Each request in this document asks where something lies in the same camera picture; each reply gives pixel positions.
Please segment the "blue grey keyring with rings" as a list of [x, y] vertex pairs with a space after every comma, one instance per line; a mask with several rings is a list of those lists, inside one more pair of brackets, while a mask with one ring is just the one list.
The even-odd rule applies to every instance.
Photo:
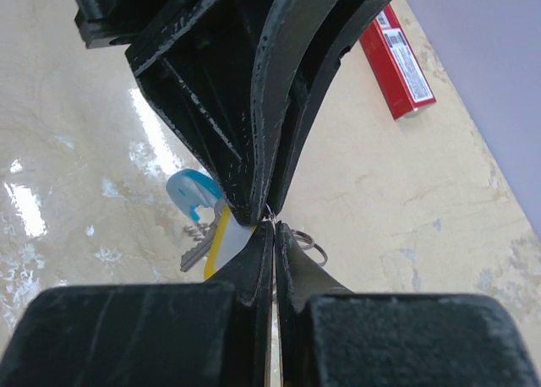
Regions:
[[184, 169], [167, 181], [166, 190], [172, 202], [193, 222], [186, 228], [199, 243], [214, 220], [214, 205], [224, 199], [215, 181], [202, 172]]

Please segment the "small yellow key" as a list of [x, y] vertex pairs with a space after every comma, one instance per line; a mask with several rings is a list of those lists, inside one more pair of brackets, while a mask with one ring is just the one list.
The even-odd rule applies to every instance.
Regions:
[[203, 239], [183, 254], [180, 270], [188, 272], [204, 257], [203, 276], [209, 280], [218, 270], [236, 257], [247, 245], [256, 226], [239, 224], [224, 199], [214, 205], [214, 220]]

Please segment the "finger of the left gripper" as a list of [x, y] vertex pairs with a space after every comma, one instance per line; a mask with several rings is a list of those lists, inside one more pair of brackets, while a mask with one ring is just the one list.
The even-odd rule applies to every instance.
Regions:
[[339, 0], [315, 33], [296, 70], [267, 204], [281, 211], [325, 94], [341, 66], [342, 57], [392, 0]]

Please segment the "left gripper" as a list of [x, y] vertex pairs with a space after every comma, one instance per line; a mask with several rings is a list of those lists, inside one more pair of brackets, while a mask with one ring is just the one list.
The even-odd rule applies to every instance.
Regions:
[[74, 0], [88, 49], [126, 57], [153, 110], [217, 180], [244, 225], [260, 220], [289, 91], [339, 0]]

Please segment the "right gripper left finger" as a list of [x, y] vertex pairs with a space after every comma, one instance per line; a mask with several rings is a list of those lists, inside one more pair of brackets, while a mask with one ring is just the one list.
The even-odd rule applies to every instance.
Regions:
[[266, 386], [271, 224], [208, 281], [61, 286], [25, 310], [4, 386]]

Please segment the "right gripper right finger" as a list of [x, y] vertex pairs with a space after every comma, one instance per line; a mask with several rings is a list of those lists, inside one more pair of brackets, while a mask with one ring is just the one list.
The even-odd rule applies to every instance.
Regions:
[[483, 294], [356, 293], [276, 228], [287, 386], [537, 386], [515, 322]]

